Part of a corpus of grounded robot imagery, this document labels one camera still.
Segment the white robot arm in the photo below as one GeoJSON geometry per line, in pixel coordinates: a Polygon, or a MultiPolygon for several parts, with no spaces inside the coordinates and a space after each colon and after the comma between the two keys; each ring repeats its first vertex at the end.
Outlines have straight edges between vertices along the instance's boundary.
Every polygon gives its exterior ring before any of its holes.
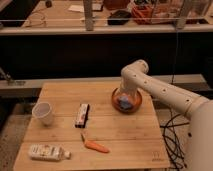
{"type": "Polygon", "coordinates": [[[150,93],[164,104],[190,119],[188,144],[185,154],[187,171],[213,169],[213,100],[178,88],[146,75],[148,65],[138,60],[121,71],[122,83],[113,92],[112,104],[122,112],[134,112],[141,100],[137,88],[150,93]]]}

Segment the toy carrot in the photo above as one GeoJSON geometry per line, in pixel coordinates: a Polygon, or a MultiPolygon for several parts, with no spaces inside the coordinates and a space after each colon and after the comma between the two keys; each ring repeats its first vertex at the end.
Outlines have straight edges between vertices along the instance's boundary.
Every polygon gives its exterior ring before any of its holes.
{"type": "Polygon", "coordinates": [[[85,136],[83,135],[83,133],[81,133],[81,139],[82,139],[84,146],[86,148],[96,150],[96,151],[99,151],[99,152],[102,152],[102,153],[109,153],[109,149],[107,149],[106,147],[104,147],[100,144],[97,144],[94,141],[85,139],[85,136]]]}

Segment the paper cup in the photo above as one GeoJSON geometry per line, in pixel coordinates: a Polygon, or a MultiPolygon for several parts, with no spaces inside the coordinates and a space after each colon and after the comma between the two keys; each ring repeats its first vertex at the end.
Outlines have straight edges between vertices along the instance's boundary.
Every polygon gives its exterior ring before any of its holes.
{"type": "Polygon", "coordinates": [[[46,126],[53,122],[52,107],[48,102],[37,103],[32,109],[32,115],[46,126]]]}

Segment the wooden table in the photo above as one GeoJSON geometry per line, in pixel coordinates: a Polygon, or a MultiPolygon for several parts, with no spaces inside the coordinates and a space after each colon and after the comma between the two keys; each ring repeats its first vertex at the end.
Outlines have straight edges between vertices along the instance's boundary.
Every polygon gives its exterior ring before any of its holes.
{"type": "MultiPolygon", "coordinates": [[[[71,5],[82,5],[83,1],[52,1],[52,7],[46,8],[45,2],[40,1],[22,27],[84,27],[84,13],[69,11],[71,5]]],[[[101,12],[93,12],[94,26],[108,26],[107,18],[115,10],[109,11],[105,7],[101,12]]],[[[137,24],[130,20],[128,26],[137,24]]]]}
{"type": "Polygon", "coordinates": [[[143,103],[134,114],[122,114],[111,105],[111,93],[117,81],[45,83],[38,101],[53,107],[54,123],[43,126],[31,118],[14,165],[15,171],[29,170],[112,170],[167,168],[169,160],[150,95],[141,91],[143,103]],[[110,149],[104,154],[87,149],[74,123],[80,103],[89,103],[85,133],[110,149]],[[34,161],[29,146],[54,144],[72,153],[70,160],[34,161]]]}

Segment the floor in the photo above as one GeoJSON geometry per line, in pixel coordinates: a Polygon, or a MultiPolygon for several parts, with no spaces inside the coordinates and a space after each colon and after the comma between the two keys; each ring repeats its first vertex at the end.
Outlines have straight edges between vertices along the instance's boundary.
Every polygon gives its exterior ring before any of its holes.
{"type": "MultiPolygon", "coordinates": [[[[156,106],[156,113],[160,125],[165,125],[171,118],[171,111],[168,108],[156,106]]],[[[0,171],[12,171],[13,165],[24,137],[26,128],[30,121],[30,110],[23,110],[22,105],[18,104],[14,107],[12,114],[8,117],[1,133],[0,133],[0,171]]],[[[174,124],[188,122],[183,116],[179,116],[174,120],[174,124]]],[[[178,126],[175,128],[180,139],[181,147],[185,151],[186,135],[188,125],[178,126]]],[[[165,169],[155,169],[153,171],[164,171],[165,169]]]]}

